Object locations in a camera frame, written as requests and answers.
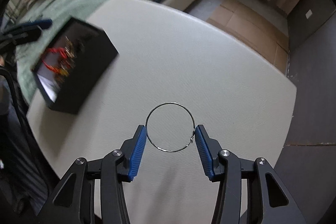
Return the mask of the thin silver hoop bangle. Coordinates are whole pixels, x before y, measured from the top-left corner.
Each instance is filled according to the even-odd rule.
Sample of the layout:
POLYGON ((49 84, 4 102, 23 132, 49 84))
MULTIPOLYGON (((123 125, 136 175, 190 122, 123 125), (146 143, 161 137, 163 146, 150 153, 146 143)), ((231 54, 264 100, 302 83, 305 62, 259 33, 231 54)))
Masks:
POLYGON ((178 102, 165 102, 150 110, 145 120, 147 139, 158 151, 178 153, 194 142, 196 121, 178 102))

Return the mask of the black jewelry box white lining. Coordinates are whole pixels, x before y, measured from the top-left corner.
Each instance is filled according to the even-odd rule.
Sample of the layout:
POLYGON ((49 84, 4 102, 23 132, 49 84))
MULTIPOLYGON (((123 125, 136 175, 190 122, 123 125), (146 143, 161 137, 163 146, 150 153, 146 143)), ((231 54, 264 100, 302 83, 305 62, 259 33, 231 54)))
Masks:
POLYGON ((70 18, 33 68, 49 109, 77 114, 118 51, 104 30, 70 18))

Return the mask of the flattened cardboard sheet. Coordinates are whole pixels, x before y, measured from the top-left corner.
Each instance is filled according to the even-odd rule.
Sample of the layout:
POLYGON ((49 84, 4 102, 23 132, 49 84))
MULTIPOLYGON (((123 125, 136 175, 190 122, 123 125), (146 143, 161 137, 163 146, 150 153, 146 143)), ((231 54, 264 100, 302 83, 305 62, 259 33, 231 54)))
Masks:
POLYGON ((289 38, 256 11, 237 0, 224 0, 207 23, 234 36, 286 73, 289 38))

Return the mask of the white wall socket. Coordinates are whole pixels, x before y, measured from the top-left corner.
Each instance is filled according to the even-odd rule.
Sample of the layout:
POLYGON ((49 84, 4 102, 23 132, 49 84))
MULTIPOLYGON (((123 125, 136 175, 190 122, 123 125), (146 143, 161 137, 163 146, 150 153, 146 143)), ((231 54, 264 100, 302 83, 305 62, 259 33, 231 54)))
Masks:
POLYGON ((308 10, 307 13, 305 14, 306 19, 309 19, 312 16, 312 14, 313 14, 312 11, 308 10))

